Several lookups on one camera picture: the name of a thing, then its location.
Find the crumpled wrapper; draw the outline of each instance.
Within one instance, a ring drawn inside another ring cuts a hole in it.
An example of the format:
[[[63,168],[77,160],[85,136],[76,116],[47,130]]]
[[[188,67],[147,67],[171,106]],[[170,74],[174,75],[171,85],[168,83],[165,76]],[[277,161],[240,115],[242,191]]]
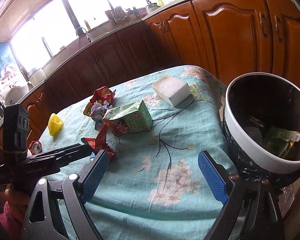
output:
[[[113,106],[111,106],[107,101],[104,101],[103,105],[96,101],[91,107],[90,117],[96,122],[94,127],[96,131],[101,131],[103,127],[102,118],[105,116],[107,110],[111,108],[113,108]]]

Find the bottle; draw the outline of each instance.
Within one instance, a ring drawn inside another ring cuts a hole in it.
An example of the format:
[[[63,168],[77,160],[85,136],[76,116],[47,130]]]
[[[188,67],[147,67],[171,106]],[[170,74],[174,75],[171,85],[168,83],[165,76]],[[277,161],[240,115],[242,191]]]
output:
[[[91,31],[90,25],[86,20],[84,20],[84,24],[86,25],[88,31]]]
[[[160,7],[164,6],[162,0],[159,0],[159,1],[158,1],[158,5],[159,5]]]

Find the cabinet door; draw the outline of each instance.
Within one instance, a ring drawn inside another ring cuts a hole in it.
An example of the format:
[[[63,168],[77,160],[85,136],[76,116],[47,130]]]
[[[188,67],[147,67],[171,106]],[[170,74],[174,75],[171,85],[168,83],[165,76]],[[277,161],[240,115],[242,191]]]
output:
[[[206,49],[190,2],[159,14],[169,45],[177,48],[183,65],[201,66],[209,71]]]
[[[270,72],[272,32],[264,0],[195,0],[210,71],[228,85],[250,72]]]
[[[177,48],[175,47],[174,42],[171,41],[171,39],[168,40],[167,36],[164,35],[159,14],[146,19],[145,23],[150,36],[150,40],[154,45],[159,64],[161,65],[161,68],[154,71],[180,65],[181,62],[177,52]]]
[[[53,113],[53,111],[47,107],[47,95],[44,91],[44,85],[45,83],[22,102],[23,107],[28,111],[30,116],[30,128],[36,130],[39,135],[41,135],[47,127],[49,118]]]
[[[48,106],[55,114],[84,99],[80,97],[79,91],[73,84],[74,81],[66,66],[61,67],[45,81]]]
[[[137,77],[155,71],[158,59],[144,22],[123,29],[116,35]]]
[[[89,50],[110,86],[137,77],[116,35],[105,37]]]
[[[273,70],[300,88],[300,12],[291,0],[267,0],[273,30]]]
[[[84,99],[109,82],[100,70],[90,50],[86,49],[65,64],[79,96]]]

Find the blue gripper pad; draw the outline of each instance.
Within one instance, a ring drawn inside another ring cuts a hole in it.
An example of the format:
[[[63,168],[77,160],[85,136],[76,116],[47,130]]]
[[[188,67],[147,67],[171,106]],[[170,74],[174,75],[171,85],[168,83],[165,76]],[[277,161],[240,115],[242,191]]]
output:
[[[204,152],[199,153],[198,165],[215,199],[221,201],[222,204],[225,205],[228,201],[228,195],[226,193],[226,183],[221,178]]]
[[[80,200],[83,204],[92,199],[94,193],[99,186],[99,183],[108,169],[109,155],[108,152],[104,151],[103,155],[98,158],[98,155],[89,164],[87,170],[91,168],[91,171],[86,175],[86,179],[82,182],[82,194]]]

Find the styrofoam block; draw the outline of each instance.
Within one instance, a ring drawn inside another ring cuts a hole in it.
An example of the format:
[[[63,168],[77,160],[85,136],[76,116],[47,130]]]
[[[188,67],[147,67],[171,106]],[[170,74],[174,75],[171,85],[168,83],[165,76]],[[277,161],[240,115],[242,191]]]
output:
[[[187,82],[168,75],[159,78],[151,87],[172,106],[177,106],[191,94]]]

